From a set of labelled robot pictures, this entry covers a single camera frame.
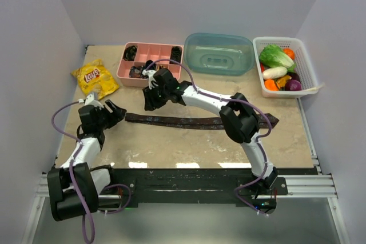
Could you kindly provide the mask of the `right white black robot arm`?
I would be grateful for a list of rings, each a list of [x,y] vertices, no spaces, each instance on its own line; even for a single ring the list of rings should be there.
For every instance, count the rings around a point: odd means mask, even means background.
[[[163,107],[167,101],[193,106],[217,115],[227,136],[243,148],[255,177],[255,188],[268,194],[275,188],[278,170],[261,144],[259,111],[241,93],[222,95],[203,90],[193,82],[179,82],[168,69],[144,70],[148,86],[143,89],[146,111]]]

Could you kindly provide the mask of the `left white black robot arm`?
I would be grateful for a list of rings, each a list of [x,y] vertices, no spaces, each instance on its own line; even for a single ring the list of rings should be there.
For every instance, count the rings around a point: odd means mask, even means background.
[[[99,207],[99,194],[112,194],[118,189],[118,179],[111,175],[112,167],[91,169],[95,157],[101,152],[104,131],[123,121],[126,109],[111,100],[105,104],[92,99],[80,99],[68,104],[81,104],[78,109],[81,124],[73,136],[59,129],[55,115],[51,118],[53,127],[75,140],[75,149],[60,167],[52,167],[47,174],[51,213],[55,221],[94,213]]]

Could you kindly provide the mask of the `dark brown patterned tie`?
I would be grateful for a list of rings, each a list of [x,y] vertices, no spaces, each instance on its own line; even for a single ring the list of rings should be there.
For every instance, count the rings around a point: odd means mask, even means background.
[[[196,129],[196,130],[224,129],[224,124],[220,117],[181,118],[181,117],[163,117],[156,115],[140,115],[135,113],[126,113],[125,121],[130,123],[140,123],[152,126],[172,127],[177,129]]]

